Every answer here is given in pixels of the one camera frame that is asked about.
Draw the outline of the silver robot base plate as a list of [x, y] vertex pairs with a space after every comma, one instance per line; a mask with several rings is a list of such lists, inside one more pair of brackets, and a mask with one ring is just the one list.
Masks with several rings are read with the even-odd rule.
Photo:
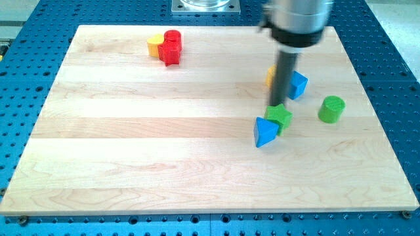
[[172, 14], [240, 13], [240, 0], [171, 0]]

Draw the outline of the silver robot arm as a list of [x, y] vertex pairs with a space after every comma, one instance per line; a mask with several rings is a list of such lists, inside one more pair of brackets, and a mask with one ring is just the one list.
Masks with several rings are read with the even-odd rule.
[[297, 54], [321, 40], [333, 4], [333, 0], [271, 0], [262, 6], [259, 28], [270, 30], [280, 51]]

